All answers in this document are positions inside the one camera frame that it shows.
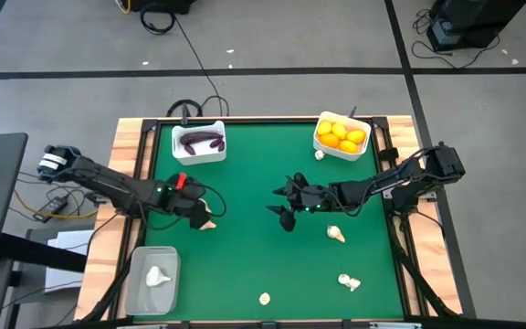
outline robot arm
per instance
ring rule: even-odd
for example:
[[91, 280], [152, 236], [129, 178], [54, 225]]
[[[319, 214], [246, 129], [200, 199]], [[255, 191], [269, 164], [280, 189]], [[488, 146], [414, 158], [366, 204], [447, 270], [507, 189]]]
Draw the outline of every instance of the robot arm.
[[[426, 157], [426, 167], [419, 159]], [[465, 174], [456, 149], [440, 143], [417, 151], [400, 165], [363, 181], [329, 183], [328, 186], [310, 185], [303, 174], [296, 173], [288, 183], [273, 193], [286, 196], [289, 208], [268, 206], [279, 215], [279, 223], [288, 232], [295, 227], [295, 212], [343, 212], [353, 217], [370, 196], [391, 190], [393, 209], [398, 213], [415, 211], [417, 201], [425, 193], [445, 184], [455, 183]]]
[[139, 218], [153, 210], [190, 219], [191, 228], [201, 228], [212, 214], [200, 199], [205, 187], [185, 174], [166, 181], [137, 180], [109, 169], [80, 154], [71, 146], [47, 146], [37, 166], [40, 180], [75, 182], [107, 197], [121, 213]]

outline green table surface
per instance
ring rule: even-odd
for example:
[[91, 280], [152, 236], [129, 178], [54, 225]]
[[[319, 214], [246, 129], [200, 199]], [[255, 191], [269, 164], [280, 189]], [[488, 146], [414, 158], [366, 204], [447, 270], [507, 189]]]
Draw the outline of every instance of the green table surface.
[[[361, 180], [376, 173], [372, 146], [356, 162], [314, 158], [314, 124], [227, 124], [226, 160], [183, 166], [172, 157], [171, 128], [160, 136], [155, 179], [186, 172], [218, 190], [226, 215], [216, 229], [190, 229], [182, 221], [166, 231], [148, 230], [147, 246], [173, 246], [181, 258], [177, 305], [167, 315], [135, 321], [249, 321], [402, 318], [382, 199], [372, 197], [357, 218], [338, 213], [299, 213], [293, 232], [266, 205], [285, 205], [271, 191], [286, 175], [302, 172], [310, 184]], [[222, 204], [209, 192], [214, 213]], [[163, 225], [174, 218], [152, 213]], [[346, 243], [329, 239], [338, 226]], [[362, 282], [350, 292], [337, 278], [346, 273]], [[259, 295], [269, 293], [262, 306]]]

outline yellow fruit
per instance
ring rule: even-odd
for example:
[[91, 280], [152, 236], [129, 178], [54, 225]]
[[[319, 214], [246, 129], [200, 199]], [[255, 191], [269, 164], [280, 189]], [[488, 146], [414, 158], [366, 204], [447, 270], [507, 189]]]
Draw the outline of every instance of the yellow fruit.
[[346, 138], [346, 128], [342, 123], [335, 123], [332, 125], [332, 133], [340, 139]]
[[351, 141], [342, 141], [338, 148], [346, 153], [355, 154], [358, 153], [358, 145]]
[[363, 131], [351, 131], [346, 135], [348, 141], [357, 144], [364, 142], [364, 137], [366, 137], [366, 134]]
[[318, 135], [324, 135], [332, 131], [332, 124], [329, 122], [321, 122], [318, 126]]
[[320, 143], [322, 143], [324, 146], [337, 148], [339, 142], [340, 139], [333, 133], [325, 133], [324, 135], [320, 136]]

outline white object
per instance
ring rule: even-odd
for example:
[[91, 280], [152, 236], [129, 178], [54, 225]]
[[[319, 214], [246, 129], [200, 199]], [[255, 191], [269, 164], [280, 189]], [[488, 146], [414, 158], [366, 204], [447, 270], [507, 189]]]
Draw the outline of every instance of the white object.
[[344, 242], [344, 236], [342, 232], [340, 232], [340, 229], [338, 227], [328, 226], [328, 230], [326, 231], [326, 233], [328, 234], [328, 237], [332, 239], [337, 239], [340, 242]]
[[[69, 249], [70, 251], [77, 252], [82, 255], [87, 253], [87, 243], [89, 242], [92, 229], [80, 230], [80, 231], [69, 231], [59, 232], [56, 239], [50, 239], [47, 241], [48, 246], [59, 249]], [[46, 288], [44, 293], [59, 291], [67, 288], [78, 288], [82, 283], [83, 273], [74, 271], [63, 271], [46, 268], [45, 287], [55, 287], [60, 284], [61, 287], [57, 288]]]
[[145, 276], [145, 284], [148, 287], [156, 287], [163, 282], [171, 281], [172, 278], [163, 275], [162, 271], [157, 266], [152, 266]]
[[[194, 148], [196, 155], [189, 154], [184, 149], [184, 146], [180, 143], [180, 138], [187, 133], [196, 132], [213, 132], [222, 134], [223, 142], [225, 142], [225, 149], [222, 152], [218, 152], [218, 147], [210, 147], [210, 143], [213, 142], [213, 140], [207, 140], [199, 143], [193, 143], [192, 148]], [[198, 165], [223, 161], [226, 159], [227, 149], [228, 143], [226, 142], [225, 124], [221, 121], [217, 121], [214, 124], [207, 126], [200, 126], [194, 128], [184, 128], [181, 126], [175, 126], [172, 129], [172, 155], [182, 165]]]
[[259, 296], [259, 302], [261, 303], [261, 305], [265, 306], [269, 304], [269, 302], [271, 302], [271, 297], [268, 293], [264, 292]]
[[352, 278], [350, 281], [348, 281], [347, 285], [351, 289], [351, 292], [354, 292], [356, 288], [361, 286], [361, 282]]
[[348, 286], [348, 282], [350, 282], [350, 280], [351, 280], [351, 277], [349, 277], [346, 274], [341, 274], [341, 275], [338, 276], [338, 283], [339, 284], [343, 284], [345, 286]]
[[[322, 145], [316, 136], [318, 135], [318, 127], [320, 126], [320, 122], [324, 122], [324, 121], [330, 122], [332, 124], [341, 123], [344, 125], [347, 132], [350, 132], [353, 130], [362, 130], [366, 137], [364, 137], [364, 142], [361, 145], [359, 145], [359, 152], [356, 154], [348, 154], [341, 150], [333, 149], [331, 147]], [[359, 157], [361, 157], [361, 155], [363, 155], [366, 152], [366, 148], [368, 146], [370, 136], [371, 136], [371, 125], [370, 124], [366, 122], [358, 121], [355, 119], [351, 119], [349, 117], [345, 117], [340, 114], [324, 111], [320, 114], [320, 118], [318, 118], [318, 123], [316, 124], [316, 129], [314, 130], [313, 146], [314, 146], [314, 149], [322, 150], [326, 154], [333, 155], [333, 156], [336, 156], [336, 157], [339, 157], [341, 159], [348, 160], [348, 161], [356, 161]]]
[[318, 150], [318, 151], [316, 151], [314, 156], [316, 157], [316, 160], [321, 160], [321, 159], [324, 158], [324, 152], [322, 152], [321, 150]]

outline white plastic container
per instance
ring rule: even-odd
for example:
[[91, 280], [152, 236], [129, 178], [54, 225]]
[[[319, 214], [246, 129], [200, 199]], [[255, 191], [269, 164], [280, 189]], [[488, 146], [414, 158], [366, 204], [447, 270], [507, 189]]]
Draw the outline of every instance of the white plastic container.
[[[320, 141], [318, 140], [317, 135], [318, 135], [318, 126], [320, 126], [320, 122], [324, 122], [324, 121], [327, 121], [330, 123], [341, 123], [344, 125], [347, 132], [350, 132], [353, 130], [363, 131], [366, 137], [364, 137], [363, 144], [359, 145], [360, 146], [359, 152], [356, 154], [348, 154], [341, 150], [333, 149], [331, 147], [322, 145]], [[349, 117], [346, 117], [340, 114], [324, 111], [320, 114], [320, 118], [318, 119], [318, 123], [316, 124], [316, 129], [314, 130], [314, 135], [313, 135], [314, 149], [321, 150], [322, 152], [326, 154], [333, 155], [333, 156], [339, 157], [344, 160], [356, 161], [359, 157], [361, 157], [361, 155], [363, 155], [366, 152], [366, 147], [369, 143], [369, 138], [371, 138], [371, 125], [370, 124], [366, 122], [358, 121], [355, 119], [351, 119]]]
[[[189, 154], [184, 149], [184, 146], [180, 143], [180, 138], [187, 133], [196, 132], [212, 132], [222, 134], [223, 142], [225, 142], [225, 149], [222, 152], [218, 152], [218, 147], [210, 148], [210, 143], [213, 142], [213, 140], [208, 140], [199, 143], [193, 143], [192, 148], [194, 148], [196, 155]], [[193, 128], [175, 126], [172, 129], [172, 155], [182, 165], [198, 165], [223, 161], [226, 159], [226, 149], [228, 149], [228, 143], [226, 143], [225, 124], [221, 121], [217, 121], [214, 124], [207, 126]]]

